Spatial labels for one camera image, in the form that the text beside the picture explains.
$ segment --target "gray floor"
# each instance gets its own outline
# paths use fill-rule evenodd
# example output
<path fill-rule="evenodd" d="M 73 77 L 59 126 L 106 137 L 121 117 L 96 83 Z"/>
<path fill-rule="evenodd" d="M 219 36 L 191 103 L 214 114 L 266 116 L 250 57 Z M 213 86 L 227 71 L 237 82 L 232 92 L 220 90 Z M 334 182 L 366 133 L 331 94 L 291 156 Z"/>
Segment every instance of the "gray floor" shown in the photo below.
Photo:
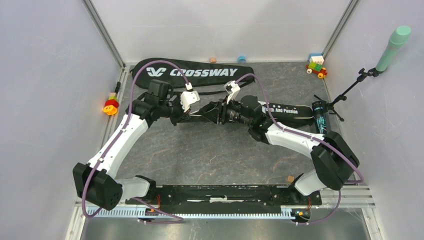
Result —
<path fill-rule="evenodd" d="M 271 102 L 310 106 L 314 94 L 328 97 L 322 79 L 307 74 L 304 62 L 246 63 L 254 69 L 265 86 Z M 127 79 L 118 123 L 129 103 L 132 78 Z M 222 86 L 196 87 L 198 92 L 222 90 Z M 136 87 L 134 97 L 144 89 Z M 257 84 L 241 89 L 237 99 L 258 96 Z M 224 93 L 201 96 L 193 110 L 209 101 L 223 98 Z M 314 126 L 300 128 L 315 132 Z M 253 140 L 241 124 L 181 123 L 173 126 L 160 119 L 135 143 L 123 161 L 118 178 L 143 175 L 158 184 L 286 184 L 288 176 L 298 176 L 313 169 L 307 157 L 280 146 Z"/>
<path fill-rule="evenodd" d="M 314 209 L 312 219 L 329 214 Z M 369 240 L 360 209 L 339 209 L 328 220 L 296 227 L 278 219 L 187 219 L 181 224 L 144 225 L 134 218 L 95 217 L 85 221 L 82 240 Z"/>

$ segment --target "white wall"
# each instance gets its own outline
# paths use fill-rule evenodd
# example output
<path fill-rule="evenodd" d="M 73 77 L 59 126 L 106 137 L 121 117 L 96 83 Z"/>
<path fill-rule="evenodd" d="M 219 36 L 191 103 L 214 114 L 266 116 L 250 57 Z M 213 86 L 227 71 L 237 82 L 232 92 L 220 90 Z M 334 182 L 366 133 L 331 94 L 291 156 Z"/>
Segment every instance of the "white wall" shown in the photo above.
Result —
<path fill-rule="evenodd" d="M 92 0 L 123 60 L 306 60 L 349 0 Z"/>
<path fill-rule="evenodd" d="M 360 160 L 389 240 L 423 239 L 424 14 L 421 0 L 360 1 L 324 63 L 332 98 L 361 68 L 376 66 L 390 34 L 409 25 L 409 42 L 381 76 L 369 77 L 336 109 Z"/>
<path fill-rule="evenodd" d="M 80 0 L 0 4 L 0 239 L 64 239 L 119 67 Z"/>

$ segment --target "robotic arm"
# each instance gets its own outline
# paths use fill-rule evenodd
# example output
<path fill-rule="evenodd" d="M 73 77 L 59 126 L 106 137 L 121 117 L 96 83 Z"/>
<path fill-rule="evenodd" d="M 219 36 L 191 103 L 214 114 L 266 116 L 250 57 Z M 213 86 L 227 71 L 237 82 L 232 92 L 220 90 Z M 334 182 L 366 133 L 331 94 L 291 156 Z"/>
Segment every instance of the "robotic arm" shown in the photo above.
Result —
<path fill-rule="evenodd" d="M 216 124 L 228 122 L 245 124 L 249 127 L 249 134 L 255 140 L 289 148 L 312 159 L 315 169 L 300 175 L 289 186 L 294 193 L 290 197 L 295 201 L 296 198 L 308 196 L 314 191 L 326 187 L 339 190 L 347 182 L 353 169 L 328 147 L 294 134 L 293 128 L 282 123 L 278 123 L 283 128 L 280 129 L 271 118 L 262 112 L 262 105 L 255 96 L 247 95 L 240 101 L 235 101 L 234 98 L 240 88 L 234 81 L 227 83 L 224 87 L 228 96 L 220 101 L 209 103 L 197 111 L 196 115 L 200 114 L 203 118 Z M 78 196 L 82 197 L 87 178 L 98 160 L 101 163 L 97 166 L 88 185 L 87 201 L 103 209 L 111 210 L 121 199 L 146 196 L 154 181 L 142 176 L 115 180 L 117 171 L 131 147 L 154 121 L 165 117 L 170 118 L 172 124 L 176 125 L 182 120 L 190 118 L 190 104 L 199 101 L 200 98 L 190 86 L 187 89 L 189 90 L 175 94 L 168 83 L 152 80 L 148 91 L 133 101 L 131 116 L 126 114 L 123 117 L 119 127 L 105 146 L 86 165 L 78 163 L 74 167 L 73 177 Z M 128 125 L 123 129 L 128 118 L 130 118 Z M 322 135 L 297 129 L 295 131 L 309 136 L 310 139 L 316 138 L 329 143 L 342 152 L 354 166 L 359 165 L 358 159 L 338 133 L 329 132 L 327 135 Z M 118 134 L 120 134 L 119 138 L 110 147 Z M 102 153 L 106 150 L 108 150 L 107 154 L 101 158 Z"/>

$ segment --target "blue round object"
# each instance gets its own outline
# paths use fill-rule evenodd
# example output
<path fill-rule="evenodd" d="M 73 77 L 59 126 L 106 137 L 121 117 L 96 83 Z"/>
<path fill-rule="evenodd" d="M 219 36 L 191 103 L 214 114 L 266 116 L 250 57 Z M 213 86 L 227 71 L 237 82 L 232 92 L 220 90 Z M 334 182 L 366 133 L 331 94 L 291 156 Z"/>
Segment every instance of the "blue round object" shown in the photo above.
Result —
<path fill-rule="evenodd" d="M 246 57 L 245 56 L 239 56 L 237 58 L 237 63 L 245 63 L 246 62 Z"/>

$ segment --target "metal corner post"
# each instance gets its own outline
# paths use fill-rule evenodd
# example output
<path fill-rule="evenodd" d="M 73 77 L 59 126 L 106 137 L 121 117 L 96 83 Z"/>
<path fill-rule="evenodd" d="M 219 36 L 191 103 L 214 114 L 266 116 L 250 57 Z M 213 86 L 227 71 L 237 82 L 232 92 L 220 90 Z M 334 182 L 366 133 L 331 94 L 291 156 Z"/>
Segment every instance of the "metal corner post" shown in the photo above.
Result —
<path fill-rule="evenodd" d="M 82 3 L 84 3 L 85 8 L 87 9 L 87 12 L 90 14 L 95 26 L 97 27 L 98 31 L 100 32 L 101 37 L 103 38 L 104 42 L 106 43 L 107 47 L 109 48 L 110 52 L 113 55 L 113 58 L 115 59 L 116 63 L 121 67 L 125 67 L 125 62 L 123 61 L 121 55 L 118 52 L 117 47 L 115 46 L 114 42 L 112 41 L 111 36 L 109 35 L 108 31 L 106 30 L 105 25 L 102 22 L 102 19 L 99 16 L 99 13 L 97 12 L 96 8 L 94 7 L 94 4 L 91 0 L 82 0 Z"/>
<path fill-rule="evenodd" d="M 324 57 L 324 59 L 328 56 L 329 52 L 333 48 L 334 44 L 336 43 L 343 29 L 345 28 L 346 23 L 348 22 L 349 18 L 351 17 L 352 13 L 354 12 L 359 2 L 360 0 L 350 0 L 349 4 L 347 5 L 346 9 L 343 12 L 343 15 L 341 15 L 341 18 L 338 21 L 337 26 L 335 27 L 333 33 L 331 34 L 331 37 L 328 40 L 327 45 L 324 47 L 324 50 L 322 51 L 322 56 Z"/>

